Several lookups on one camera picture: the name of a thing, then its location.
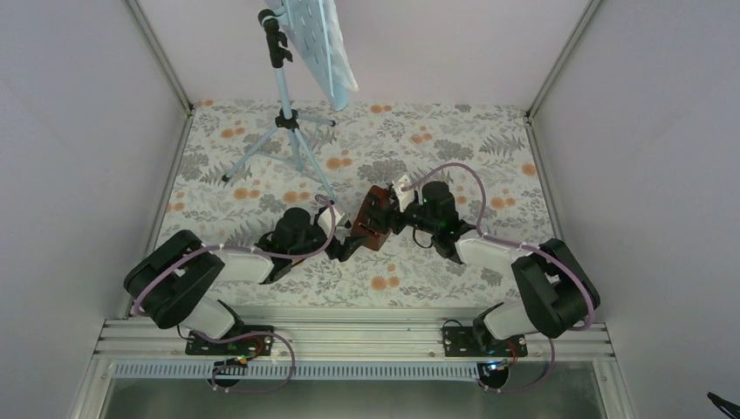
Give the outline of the brown wooden metronome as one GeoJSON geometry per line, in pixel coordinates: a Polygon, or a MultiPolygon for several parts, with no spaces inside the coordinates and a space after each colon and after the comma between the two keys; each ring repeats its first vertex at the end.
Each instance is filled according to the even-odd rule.
{"type": "Polygon", "coordinates": [[[363,246],[379,251],[390,236],[387,216],[391,207],[391,189],[372,186],[353,221],[351,236],[363,238],[363,246]]]}

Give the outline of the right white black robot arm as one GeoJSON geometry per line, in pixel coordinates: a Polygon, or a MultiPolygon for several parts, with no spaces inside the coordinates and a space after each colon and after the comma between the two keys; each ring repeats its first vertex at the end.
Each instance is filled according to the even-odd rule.
{"type": "Polygon", "coordinates": [[[481,234],[460,218],[445,182],[430,182],[420,191],[373,186],[353,233],[366,236],[366,246],[377,251],[390,234],[406,227],[428,233],[442,258],[515,280],[518,300],[494,305],[473,320],[469,337],[481,354],[493,355],[529,333],[558,338],[600,305],[592,281],[563,241],[553,238],[533,246],[481,234]]]}

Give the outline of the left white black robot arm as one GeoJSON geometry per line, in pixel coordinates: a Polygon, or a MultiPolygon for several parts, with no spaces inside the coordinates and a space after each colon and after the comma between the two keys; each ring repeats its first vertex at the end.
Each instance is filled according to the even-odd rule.
{"type": "Polygon", "coordinates": [[[248,280],[271,285],[294,266],[320,254],[347,261],[368,241],[368,236],[336,236],[346,227],[346,216],[329,206],[312,215],[289,208],[272,231],[249,247],[219,244],[206,246],[190,230],[180,230],[126,276],[123,287],[134,300],[133,310],[149,317],[160,329],[184,326],[203,337],[223,354],[236,351],[245,329],[234,311],[207,293],[236,258],[236,270],[248,280]]]}

